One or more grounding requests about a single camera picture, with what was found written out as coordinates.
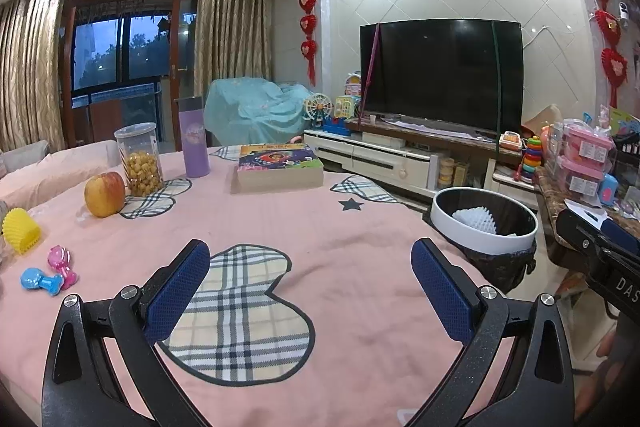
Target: purple bottle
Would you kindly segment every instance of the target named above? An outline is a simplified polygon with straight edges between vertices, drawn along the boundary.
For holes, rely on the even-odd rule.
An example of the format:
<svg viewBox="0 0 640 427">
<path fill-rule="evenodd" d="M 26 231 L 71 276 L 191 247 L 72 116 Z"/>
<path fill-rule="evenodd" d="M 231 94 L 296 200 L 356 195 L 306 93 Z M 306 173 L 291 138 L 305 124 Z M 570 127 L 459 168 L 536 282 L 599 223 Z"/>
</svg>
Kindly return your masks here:
<svg viewBox="0 0 640 427">
<path fill-rule="evenodd" d="M 204 133 L 202 97 L 178 98 L 178 119 L 182 138 L 182 155 L 189 178 L 201 178 L 211 172 L 207 140 Z"/>
</svg>

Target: toy rattle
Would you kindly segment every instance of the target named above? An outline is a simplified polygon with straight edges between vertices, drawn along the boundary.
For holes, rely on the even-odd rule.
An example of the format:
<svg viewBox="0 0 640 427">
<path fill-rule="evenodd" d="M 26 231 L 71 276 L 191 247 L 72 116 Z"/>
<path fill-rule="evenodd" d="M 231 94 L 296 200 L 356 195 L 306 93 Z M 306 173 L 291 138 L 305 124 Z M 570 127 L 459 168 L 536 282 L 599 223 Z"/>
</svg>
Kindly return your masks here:
<svg viewBox="0 0 640 427">
<path fill-rule="evenodd" d="M 53 270 L 62 275 L 62 278 L 65 280 L 65 283 L 62 285 L 63 290 L 68 289 L 78 282 L 78 274 L 71 270 L 71 252 L 66 248 L 62 248 L 60 245 L 53 247 L 49 251 L 47 263 L 49 263 L 49 266 L 52 267 Z"/>
<path fill-rule="evenodd" d="M 20 276 L 20 284 L 26 290 L 43 288 L 51 296 L 58 295 L 63 282 L 65 280 L 59 273 L 56 273 L 53 277 L 47 277 L 39 268 L 27 268 Z"/>
</svg>

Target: screw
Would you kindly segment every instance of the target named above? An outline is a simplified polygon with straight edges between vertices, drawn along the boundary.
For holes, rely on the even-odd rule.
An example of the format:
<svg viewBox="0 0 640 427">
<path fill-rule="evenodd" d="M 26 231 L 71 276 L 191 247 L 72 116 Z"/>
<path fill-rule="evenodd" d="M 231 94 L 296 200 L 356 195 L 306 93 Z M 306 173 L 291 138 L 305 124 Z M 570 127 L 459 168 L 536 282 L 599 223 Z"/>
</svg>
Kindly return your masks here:
<svg viewBox="0 0 640 427">
<path fill-rule="evenodd" d="M 77 302 L 78 302 L 78 296 L 75 293 L 71 295 L 67 295 L 65 299 L 62 301 L 62 303 L 67 308 L 71 308 L 71 306 L 75 306 Z"/>
<path fill-rule="evenodd" d="M 126 286 L 120 291 L 120 297 L 123 299 L 132 299 L 138 294 L 138 288 L 135 286 Z"/>
<path fill-rule="evenodd" d="M 549 295 L 548 293 L 543 293 L 540 296 L 540 300 L 542 301 L 542 303 L 545 306 L 552 306 L 554 304 L 554 302 L 556 302 L 556 300 L 553 298 L 553 296 Z"/>
<path fill-rule="evenodd" d="M 498 292 L 493 286 L 482 286 L 482 288 L 480 288 L 480 295 L 485 299 L 495 299 L 498 296 Z"/>
</svg>

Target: black star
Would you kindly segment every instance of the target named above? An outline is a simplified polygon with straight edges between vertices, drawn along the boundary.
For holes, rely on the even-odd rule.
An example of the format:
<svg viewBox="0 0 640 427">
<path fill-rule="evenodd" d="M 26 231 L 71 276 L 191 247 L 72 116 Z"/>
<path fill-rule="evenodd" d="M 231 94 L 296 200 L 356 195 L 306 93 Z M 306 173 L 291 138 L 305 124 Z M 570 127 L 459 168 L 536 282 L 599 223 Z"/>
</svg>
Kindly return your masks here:
<svg viewBox="0 0 640 427">
<path fill-rule="evenodd" d="M 356 200 L 354 200 L 353 198 L 349 198 L 349 201 L 338 201 L 338 203 L 340 203 L 342 205 L 342 211 L 344 212 L 345 210 L 351 210 L 352 208 L 354 208 L 355 210 L 362 210 L 361 206 L 363 206 L 364 203 L 358 203 Z"/>
</svg>

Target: flat screen tv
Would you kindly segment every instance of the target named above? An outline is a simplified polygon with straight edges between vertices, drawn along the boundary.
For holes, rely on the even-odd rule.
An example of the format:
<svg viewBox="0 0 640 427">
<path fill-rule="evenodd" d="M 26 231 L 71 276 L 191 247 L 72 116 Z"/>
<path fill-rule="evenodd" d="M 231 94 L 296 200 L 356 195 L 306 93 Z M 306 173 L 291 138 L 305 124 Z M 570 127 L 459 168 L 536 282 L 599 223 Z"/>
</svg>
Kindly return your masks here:
<svg viewBox="0 0 640 427">
<path fill-rule="evenodd" d="M 360 27 L 362 93 L 375 29 L 375 25 Z M 498 62 L 502 84 L 499 129 Z M 475 19 L 390 22 L 380 25 L 365 110 L 493 132 L 518 131 L 523 87 L 520 23 Z"/>
</svg>

